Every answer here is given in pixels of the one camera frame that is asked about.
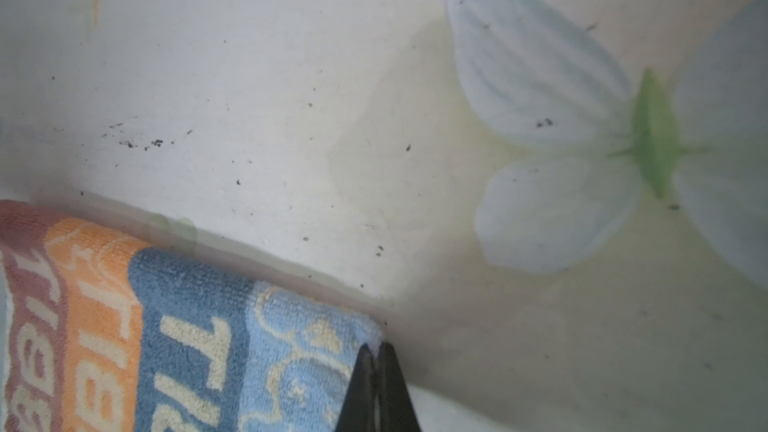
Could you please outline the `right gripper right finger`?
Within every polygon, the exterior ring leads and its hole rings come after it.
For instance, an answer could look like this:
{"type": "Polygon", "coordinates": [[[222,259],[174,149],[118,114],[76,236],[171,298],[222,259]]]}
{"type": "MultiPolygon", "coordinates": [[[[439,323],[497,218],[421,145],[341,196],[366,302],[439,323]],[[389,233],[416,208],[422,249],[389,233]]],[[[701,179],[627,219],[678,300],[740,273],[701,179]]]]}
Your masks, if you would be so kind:
{"type": "Polygon", "coordinates": [[[377,358],[378,430],[421,432],[394,346],[382,342],[377,358]]]}

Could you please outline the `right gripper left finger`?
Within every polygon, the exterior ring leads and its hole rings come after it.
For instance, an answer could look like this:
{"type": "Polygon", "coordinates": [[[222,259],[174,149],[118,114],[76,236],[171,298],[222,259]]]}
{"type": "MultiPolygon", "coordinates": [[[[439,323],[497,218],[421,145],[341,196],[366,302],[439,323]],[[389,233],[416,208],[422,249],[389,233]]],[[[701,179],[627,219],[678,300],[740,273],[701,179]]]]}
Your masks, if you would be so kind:
{"type": "Polygon", "coordinates": [[[376,363],[368,345],[357,355],[335,432],[374,432],[376,430],[376,363]]]}

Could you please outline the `multicolour striped letter towel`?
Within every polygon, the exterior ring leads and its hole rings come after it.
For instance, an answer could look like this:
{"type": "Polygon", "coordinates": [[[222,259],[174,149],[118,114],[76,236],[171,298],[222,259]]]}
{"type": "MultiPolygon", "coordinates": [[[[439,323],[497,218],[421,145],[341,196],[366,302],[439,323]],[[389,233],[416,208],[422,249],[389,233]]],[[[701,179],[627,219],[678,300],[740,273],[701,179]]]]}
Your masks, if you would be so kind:
{"type": "Polygon", "coordinates": [[[331,431],[369,317],[1,204],[5,431],[331,431]]]}

